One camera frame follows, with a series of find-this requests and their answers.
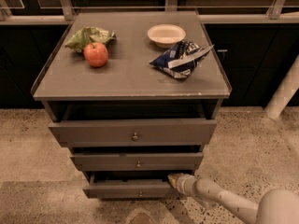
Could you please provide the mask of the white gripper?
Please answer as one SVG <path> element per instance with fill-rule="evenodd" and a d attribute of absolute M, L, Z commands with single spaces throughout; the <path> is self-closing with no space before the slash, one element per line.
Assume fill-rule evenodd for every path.
<path fill-rule="evenodd" d="M 170 174 L 167 177 L 171 186 L 177 187 L 177 190 L 180 193 L 193 198 L 196 197 L 195 184 L 197 182 L 197 178 L 195 178 L 193 175 L 175 173 L 175 174 Z"/>

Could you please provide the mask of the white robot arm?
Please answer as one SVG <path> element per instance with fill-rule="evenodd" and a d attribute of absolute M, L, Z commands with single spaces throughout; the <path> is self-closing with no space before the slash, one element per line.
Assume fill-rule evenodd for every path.
<path fill-rule="evenodd" d="M 245 224 L 299 224 L 299 195 L 291 191 L 272 189 L 255 203 L 208 178 L 177 173 L 169 175 L 168 180 L 179 193 L 206 209 L 220 204 Z"/>

